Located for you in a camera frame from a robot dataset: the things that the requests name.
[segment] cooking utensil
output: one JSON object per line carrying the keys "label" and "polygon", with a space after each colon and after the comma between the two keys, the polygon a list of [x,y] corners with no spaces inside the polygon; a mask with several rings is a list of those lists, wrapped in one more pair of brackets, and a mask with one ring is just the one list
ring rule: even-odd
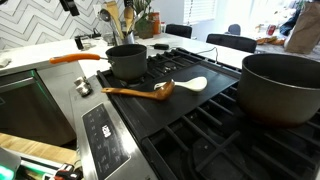
{"label": "cooking utensil", "polygon": [[83,59],[91,59],[91,60],[105,59],[105,60],[108,60],[108,58],[100,57],[97,54],[75,53],[75,54],[68,54],[65,56],[50,58],[49,62],[51,64],[57,64],[57,63],[61,63],[61,62],[73,62],[73,61],[78,61],[78,60],[83,60]]}
{"label": "cooking utensil", "polygon": [[141,92],[132,89],[123,89],[123,88],[103,88],[102,93],[111,93],[111,94],[125,94],[131,96],[145,97],[155,100],[166,100],[170,97],[174,89],[174,81],[166,82],[161,88],[153,92]]}
{"label": "cooking utensil", "polygon": [[116,24],[115,22],[112,20],[110,13],[106,10],[106,9],[101,9],[100,12],[100,19],[110,23],[111,29],[112,31],[118,36],[120,37],[120,34],[117,30]]}
{"label": "cooking utensil", "polygon": [[242,62],[237,103],[254,121],[295,127],[320,108],[320,63],[309,59],[256,54]]}
{"label": "cooking utensil", "polygon": [[136,22],[138,22],[142,18],[142,15],[143,15],[143,11],[140,12],[136,17],[134,17],[134,21],[129,28],[129,32],[131,32],[134,29]]}
{"label": "cooking utensil", "polygon": [[100,19],[105,21],[105,22],[110,22],[111,21],[111,16],[110,13],[106,9],[101,9],[100,12]]}
{"label": "cooking utensil", "polygon": [[107,58],[97,54],[78,53],[50,58],[51,64],[78,60],[106,59],[111,64],[114,76],[123,81],[136,80],[147,71],[147,47],[140,44],[128,44],[110,48]]}
{"label": "cooking utensil", "polygon": [[[154,89],[163,86],[165,82],[157,83],[154,85]],[[207,86],[207,78],[200,76],[193,78],[187,82],[175,82],[176,86],[182,86],[192,91],[200,92]]]}
{"label": "cooking utensil", "polygon": [[134,19],[134,10],[132,7],[130,6],[127,6],[125,7],[124,9],[124,20],[126,21],[126,31],[127,31],[127,34],[130,30],[130,27],[132,26],[132,23],[133,23],[133,19]]}
{"label": "cooking utensil", "polygon": [[124,7],[133,7],[133,0],[124,0]]}
{"label": "cooking utensil", "polygon": [[118,10],[118,6],[117,3],[115,1],[110,1],[106,3],[107,6],[107,11],[110,13],[113,21],[116,24],[117,30],[119,32],[119,36],[121,39],[124,38],[123,33],[121,31],[121,24],[119,21],[119,10]]}

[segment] gas stovetop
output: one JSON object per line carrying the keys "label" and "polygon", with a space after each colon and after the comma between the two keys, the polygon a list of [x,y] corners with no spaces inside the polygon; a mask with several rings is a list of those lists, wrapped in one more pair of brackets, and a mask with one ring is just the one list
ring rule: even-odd
{"label": "gas stovetop", "polygon": [[175,87],[164,101],[108,95],[160,179],[315,179],[320,113],[295,129],[272,129],[237,106],[241,73],[182,49],[148,58],[148,71],[121,82],[97,72],[103,87],[152,91],[159,82],[205,76],[199,93]]}

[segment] saucepan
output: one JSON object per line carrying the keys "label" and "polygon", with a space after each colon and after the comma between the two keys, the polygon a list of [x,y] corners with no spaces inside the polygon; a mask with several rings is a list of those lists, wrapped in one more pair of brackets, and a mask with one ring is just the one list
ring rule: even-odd
{"label": "saucepan", "polygon": [[140,44],[128,44],[110,48],[107,58],[97,54],[68,54],[50,59],[50,63],[73,62],[78,60],[107,60],[111,64],[114,76],[123,81],[135,80],[147,71],[147,47]]}
{"label": "saucepan", "polygon": [[320,63],[281,54],[244,58],[237,103],[254,121],[270,127],[302,125],[320,108]]}

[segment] black chair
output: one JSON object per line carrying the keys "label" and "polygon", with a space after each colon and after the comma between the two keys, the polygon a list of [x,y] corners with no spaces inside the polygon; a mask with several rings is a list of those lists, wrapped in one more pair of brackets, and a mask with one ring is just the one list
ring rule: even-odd
{"label": "black chair", "polygon": [[168,24],[165,33],[173,34],[185,38],[191,38],[192,27],[177,24]]}
{"label": "black chair", "polygon": [[230,34],[238,35],[240,36],[241,34],[241,27],[239,24],[231,24],[228,28],[228,32]]}
{"label": "black chair", "polygon": [[253,39],[227,34],[209,34],[206,42],[249,53],[254,53],[257,47],[257,42]]}

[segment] orange pot handle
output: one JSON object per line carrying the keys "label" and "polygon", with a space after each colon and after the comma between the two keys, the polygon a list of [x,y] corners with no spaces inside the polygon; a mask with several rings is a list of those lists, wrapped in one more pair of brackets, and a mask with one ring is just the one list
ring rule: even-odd
{"label": "orange pot handle", "polygon": [[53,57],[50,58],[50,63],[51,64],[57,64],[61,62],[73,62],[73,61],[78,61],[78,60],[100,60],[100,56],[97,54],[89,54],[89,53],[77,53],[77,54],[68,54],[65,56],[60,56],[60,57]]}

